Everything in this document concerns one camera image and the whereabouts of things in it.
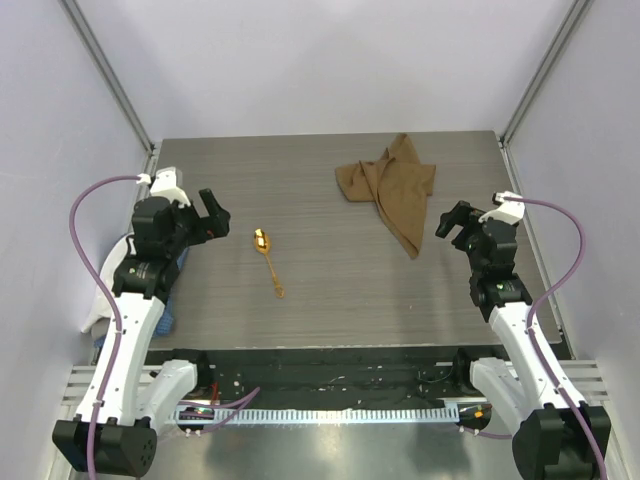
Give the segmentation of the gold spoon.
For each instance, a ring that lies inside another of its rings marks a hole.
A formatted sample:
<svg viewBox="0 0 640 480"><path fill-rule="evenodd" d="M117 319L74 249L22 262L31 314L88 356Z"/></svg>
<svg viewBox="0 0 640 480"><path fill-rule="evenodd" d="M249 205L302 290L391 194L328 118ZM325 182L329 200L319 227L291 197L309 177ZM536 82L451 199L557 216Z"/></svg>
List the gold spoon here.
<svg viewBox="0 0 640 480"><path fill-rule="evenodd" d="M274 285L274 293L276 297L279 299L283 299L285 297L285 289L279 281L279 278L274 270L273 263L270 258L272 243L269 235L263 229L257 228L253 234L253 244L256 251L262 254L266 259L266 262L271 274L272 282Z"/></svg>

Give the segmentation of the brown cloth napkin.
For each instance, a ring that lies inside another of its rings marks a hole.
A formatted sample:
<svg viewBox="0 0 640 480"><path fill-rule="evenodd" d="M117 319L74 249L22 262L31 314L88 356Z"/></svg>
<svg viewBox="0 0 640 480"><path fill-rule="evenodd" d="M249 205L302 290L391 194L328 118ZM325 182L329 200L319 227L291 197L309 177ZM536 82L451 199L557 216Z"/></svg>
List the brown cloth napkin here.
<svg viewBox="0 0 640 480"><path fill-rule="evenodd" d="M373 202L409 258L419 256L433 194L436 167L423 164L406 133L399 133L376 161L335 169L337 185L350 202Z"/></svg>

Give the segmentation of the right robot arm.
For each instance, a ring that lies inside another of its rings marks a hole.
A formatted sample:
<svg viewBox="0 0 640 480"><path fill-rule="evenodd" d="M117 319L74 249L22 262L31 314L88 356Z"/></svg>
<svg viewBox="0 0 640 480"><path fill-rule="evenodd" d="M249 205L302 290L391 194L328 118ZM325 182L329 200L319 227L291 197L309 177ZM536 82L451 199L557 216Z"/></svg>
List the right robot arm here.
<svg viewBox="0 0 640 480"><path fill-rule="evenodd" d="M588 403L565 373L537 319L533 300L515 272L516 232L528 200L494 195L494 209L458 202L440 217L446 237L471 270L470 297L500 338L508 358L466 360L451 371L457 391L481 392L510 432L516 468L524 479L604 479L611 421Z"/></svg>

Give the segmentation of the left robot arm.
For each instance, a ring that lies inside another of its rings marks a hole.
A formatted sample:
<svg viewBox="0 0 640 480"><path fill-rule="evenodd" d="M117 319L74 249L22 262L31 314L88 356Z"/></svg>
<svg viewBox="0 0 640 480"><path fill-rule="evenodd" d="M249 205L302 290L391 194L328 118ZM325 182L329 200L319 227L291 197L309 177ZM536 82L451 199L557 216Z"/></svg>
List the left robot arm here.
<svg viewBox="0 0 640 480"><path fill-rule="evenodd" d="M205 397L213 374L203 353L178 349L150 385L140 388L147 351L180 274L178 260L190 247L224 238L230 214L212 191L199 196L207 210L167 196L136 203L133 231L125 236L107 300L111 321L84 398L70 420L59 420L52 440L78 472L142 477L150 469L160 435L179 402Z"/></svg>

